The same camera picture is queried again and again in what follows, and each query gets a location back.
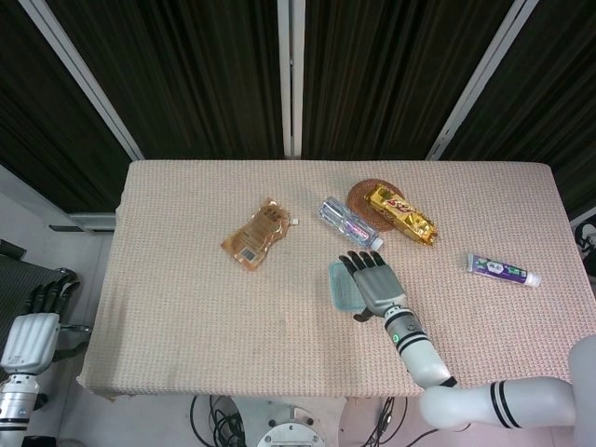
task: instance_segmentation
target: brown snack pouch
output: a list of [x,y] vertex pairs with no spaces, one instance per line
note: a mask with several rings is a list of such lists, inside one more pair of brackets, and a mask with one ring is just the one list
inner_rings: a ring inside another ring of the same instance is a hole
[[269,247],[287,235],[290,225],[290,214],[267,198],[246,225],[222,242],[222,248],[252,271],[267,256]]

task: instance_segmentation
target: black curtain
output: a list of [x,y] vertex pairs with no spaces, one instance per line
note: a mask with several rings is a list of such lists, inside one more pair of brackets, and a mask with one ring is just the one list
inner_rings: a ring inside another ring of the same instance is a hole
[[129,162],[19,2],[1,0],[0,164],[76,212],[113,211]]
[[547,163],[570,218],[596,206],[596,4],[539,2],[443,159]]
[[423,159],[509,7],[307,2],[303,158]]
[[49,0],[147,158],[282,158],[276,0]]

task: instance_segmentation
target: snack package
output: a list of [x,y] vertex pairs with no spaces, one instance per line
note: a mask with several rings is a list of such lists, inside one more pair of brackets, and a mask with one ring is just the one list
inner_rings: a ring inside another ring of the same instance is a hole
[[366,196],[371,207],[385,216],[398,230],[410,239],[432,245],[438,235],[435,225],[420,211],[395,191],[382,184]]
[[286,236],[291,224],[297,220],[267,198],[246,225],[222,242],[222,248],[252,271],[267,256],[269,247]]

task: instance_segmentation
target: round brown coaster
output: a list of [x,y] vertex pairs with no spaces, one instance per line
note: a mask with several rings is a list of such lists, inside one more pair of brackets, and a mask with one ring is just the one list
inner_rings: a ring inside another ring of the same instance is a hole
[[396,185],[386,182],[385,180],[367,179],[352,186],[352,189],[350,189],[350,192],[347,194],[346,202],[347,206],[351,210],[357,213],[360,217],[364,218],[364,220],[373,228],[376,228],[377,231],[383,232],[393,230],[395,227],[385,217],[373,210],[371,205],[369,205],[369,202],[367,202],[366,198],[364,198],[379,183],[403,197],[403,193]]

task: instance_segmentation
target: gold snack wrapper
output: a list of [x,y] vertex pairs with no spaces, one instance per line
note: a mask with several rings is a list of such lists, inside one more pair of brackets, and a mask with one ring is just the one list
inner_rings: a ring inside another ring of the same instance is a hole
[[432,245],[437,237],[435,225],[408,201],[382,184],[366,196],[372,208],[387,218],[393,226],[416,242]]

